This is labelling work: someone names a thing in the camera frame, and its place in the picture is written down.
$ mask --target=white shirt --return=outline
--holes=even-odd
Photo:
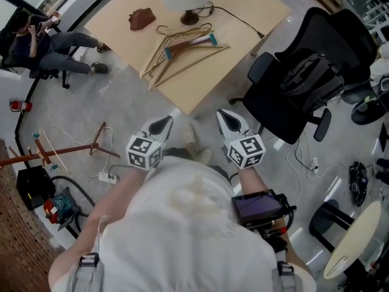
[[[211,168],[164,158],[125,217],[103,232],[103,291],[273,291],[275,253],[235,222],[232,196]],[[313,278],[295,271],[305,275],[304,291],[315,291]]]

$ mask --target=strap buckle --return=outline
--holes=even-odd
[[[280,260],[277,262],[278,273],[280,276],[293,276],[294,269],[292,265]]]
[[[98,253],[92,252],[80,257],[79,266],[96,267],[99,261]]]

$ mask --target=fire extinguisher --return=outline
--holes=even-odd
[[[18,111],[30,111],[32,109],[32,103],[19,102],[17,100],[10,99],[10,110],[14,113]]]

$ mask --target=lamp base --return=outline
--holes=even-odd
[[[186,26],[191,26],[199,21],[199,16],[193,10],[185,11],[184,15],[181,16],[181,23]]]

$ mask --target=hand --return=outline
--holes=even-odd
[[[38,36],[43,36],[46,33],[46,29],[48,28],[48,25],[46,22],[40,23],[38,26]]]
[[[31,25],[29,27],[29,33],[32,35],[32,36],[35,36],[36,35],[36,27],[35,25]]]

